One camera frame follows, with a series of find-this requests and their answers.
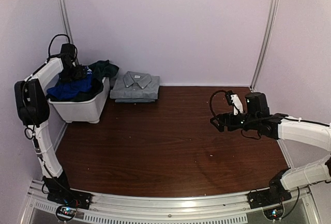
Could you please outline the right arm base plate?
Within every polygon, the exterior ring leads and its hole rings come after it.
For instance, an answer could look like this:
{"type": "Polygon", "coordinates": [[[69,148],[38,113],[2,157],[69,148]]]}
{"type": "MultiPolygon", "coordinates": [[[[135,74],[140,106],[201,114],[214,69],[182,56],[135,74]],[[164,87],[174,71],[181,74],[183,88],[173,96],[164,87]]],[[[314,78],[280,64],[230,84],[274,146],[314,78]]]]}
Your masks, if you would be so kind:
{"type": "Polygon", "coordinates": [[[253,189],[247,194],[247,200],[251,209],[280,204],[283,201],[291,200],[291,198],[290,192],[275,188],[253,189]]]}

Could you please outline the blue t-shirt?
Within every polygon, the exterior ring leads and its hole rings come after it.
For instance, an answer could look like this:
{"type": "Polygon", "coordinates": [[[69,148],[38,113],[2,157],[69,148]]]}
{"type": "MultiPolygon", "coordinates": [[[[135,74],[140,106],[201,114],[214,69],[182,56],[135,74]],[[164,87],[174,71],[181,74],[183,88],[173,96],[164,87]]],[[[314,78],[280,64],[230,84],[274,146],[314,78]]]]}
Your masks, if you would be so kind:
{"type": "Polygon", "coordinates": [[[79,93],[88,93],[92,89],[93,72],[88,66],[82,67],[85,76],[70,82],[57,82],[54,87],[47,89],[47,98],[52,101],[74,100],[79,93]]]}

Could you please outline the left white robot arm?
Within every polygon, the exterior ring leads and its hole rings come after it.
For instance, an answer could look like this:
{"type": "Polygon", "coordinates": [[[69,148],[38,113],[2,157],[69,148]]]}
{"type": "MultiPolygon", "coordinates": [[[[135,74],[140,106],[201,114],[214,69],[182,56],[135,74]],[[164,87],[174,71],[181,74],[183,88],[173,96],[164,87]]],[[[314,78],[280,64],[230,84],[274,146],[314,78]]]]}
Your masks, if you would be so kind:
{"type": "Polygon", "coordinates": [[[61,79],[72,78],[71,73],[77,68],[77,53],[73,44],[63,44],[59,54],[49,55],[38,69],[14,85],[17,113],[25,127],[24,135],[33,142],[46,187],[62,205],[70,205],[74,201],[74,193],[51,142],[46,87],[59,74],[61,79]]]}

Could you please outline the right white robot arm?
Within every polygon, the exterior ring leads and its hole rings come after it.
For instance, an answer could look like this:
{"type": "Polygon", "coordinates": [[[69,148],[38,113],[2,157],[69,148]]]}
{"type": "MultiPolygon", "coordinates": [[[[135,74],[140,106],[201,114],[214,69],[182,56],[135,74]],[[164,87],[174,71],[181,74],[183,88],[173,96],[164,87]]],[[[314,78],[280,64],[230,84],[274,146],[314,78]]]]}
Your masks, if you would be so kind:
{"type": "MultiPolygon", "coordinates": [[[[245,109],[235,93],[232,91],[222,91],[222,93],[233,110],[216,114],[213,102],[209,102],[212,114],[210,123],[219,132],[238,129],[240,131],[254,130],[258,137],[297,141],[330,152],[329,124],[294,118],[287,114],[271,114],[266,96],[260,92],[245,95],[245,109]]],[[[285,192],[320,182],[330,182],[330,155],[304,166],[279,172],[271,179],[269,189],[265,193],[265,200],[270,204],[276,204],[284,197],[285,192]]]]}

